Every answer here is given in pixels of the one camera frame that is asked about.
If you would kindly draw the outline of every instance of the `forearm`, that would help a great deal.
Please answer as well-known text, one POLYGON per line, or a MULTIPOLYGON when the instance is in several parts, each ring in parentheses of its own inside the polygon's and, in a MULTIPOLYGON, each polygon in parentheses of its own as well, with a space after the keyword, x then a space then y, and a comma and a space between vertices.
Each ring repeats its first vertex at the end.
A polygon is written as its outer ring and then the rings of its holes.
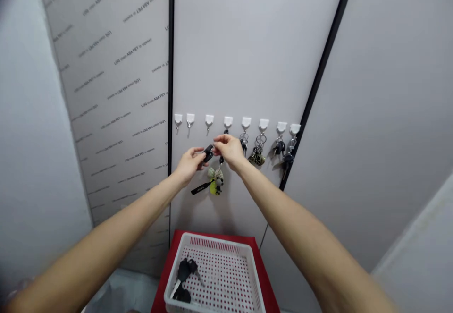
POLYGON ((238 174, 325 312, 390 312, 378 285, 309 211, 249 163, 238 174))
POLYGON ((20 293, 6 312, 81 311, 182 186, 173 174, 100 224, 20 293))

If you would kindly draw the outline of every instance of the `adhesive hook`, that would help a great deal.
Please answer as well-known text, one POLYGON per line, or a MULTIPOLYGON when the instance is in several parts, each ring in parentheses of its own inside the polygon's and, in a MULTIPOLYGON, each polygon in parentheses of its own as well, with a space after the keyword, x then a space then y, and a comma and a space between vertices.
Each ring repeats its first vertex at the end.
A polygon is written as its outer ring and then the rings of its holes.
POLYGON ((206 115, 205 122, 207 126, 210 126, 214 122, 214 116, 206 115))
POLYGON ((285 132, 287 125, 288 123, 286 122, 277 122, 277 132, 279 135, 285 132))
POLYGON ((289 132, 293 136, 296 136, 299 133, 300 130, 301 130, 301 125, 300 124, 291 124, 289 126, 289 132))
POLYGON ((179 126, 181 125, 181 123, 183 122, 183 115, 181 114, 175 114, 175 128, 176 130, 179 130, 179 126))
POLYGON ((242 127, 247 130, 250 127, 252 119, 250 117, 242 117, 242 127))
POLYGON ((269 120, 268 119, 260 119, 259 128, 261 131, 264 131, 268 128, 269 120))
POLYGON ((209 133, 209 127, 212 125, 212 123, 214 122, 214 116, 212 115, 206 115, 206 118, 205 118, 205 123, 206 123, 206 129, 207 129, 207 133, 206 133, 206 136, 208 135, 209 133))
POLYGON ((233 117, 227 117, 227 116, 225 116, 225 118, 224 118, 224 120, 223 120, 223 124, 225 125, 225 127, 226 127, 227 129, 229 129, 230 126, 232 126, 232 124, 233 124, 233 117))
POLYGON ((190 129, 190 127, 192 126, 192 124, 195 121, 195 115, 194 114, 187 114, 186 118, 187 118, 187 127, 190 129))

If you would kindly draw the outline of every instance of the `plastic basket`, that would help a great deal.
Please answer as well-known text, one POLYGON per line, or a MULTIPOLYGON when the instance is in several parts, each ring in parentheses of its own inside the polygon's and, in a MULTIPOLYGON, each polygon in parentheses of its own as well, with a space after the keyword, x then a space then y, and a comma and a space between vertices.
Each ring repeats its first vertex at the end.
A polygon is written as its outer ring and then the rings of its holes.
POLYGON ((265 313, 253 251, 248 245, 184 233, 164 293, 168 312, 265 313), (179 263, 194 259, 206 287, 191 274, 183 283, 191 302, 170 298, 179 263))

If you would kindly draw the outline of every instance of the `hand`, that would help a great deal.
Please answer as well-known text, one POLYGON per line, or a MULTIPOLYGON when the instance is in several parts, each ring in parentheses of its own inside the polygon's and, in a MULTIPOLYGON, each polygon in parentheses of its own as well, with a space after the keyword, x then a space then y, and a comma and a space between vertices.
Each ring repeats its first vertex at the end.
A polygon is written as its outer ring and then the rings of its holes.
POLYGON ((177 174, 181 178, 183 186, 189 184, 197 170, 203 170, 204 167, 209 165, 208 163, 203 164, 203 160, 206 157, 205 153, 197 154, 197 152, 203 150, 203 147, 190 148, 181 157, 174 174, 177 174))
POLYGON ((244 157, 241 141, 237 138, 228 134, 223 134, 214 138, 214 142, 214 156, 222 155, 233 171, 237 172, 239 165, 242 162, 247 161, 244 157))

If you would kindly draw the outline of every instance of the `left hand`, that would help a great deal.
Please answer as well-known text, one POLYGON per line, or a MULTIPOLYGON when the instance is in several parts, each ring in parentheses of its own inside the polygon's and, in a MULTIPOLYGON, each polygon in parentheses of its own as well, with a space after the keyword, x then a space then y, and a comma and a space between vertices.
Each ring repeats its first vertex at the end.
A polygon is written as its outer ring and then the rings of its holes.
POLYGON ((209 163, 203 164, 203 160, 206 157, 205 153, 197 154, 197 152, 203 150, 203 147, 190 148, 181 157, 174 174, 177 174, 181 178, 183 186, 189 184, 197 170, 203 170, 204 167, 209 165, 209 163))

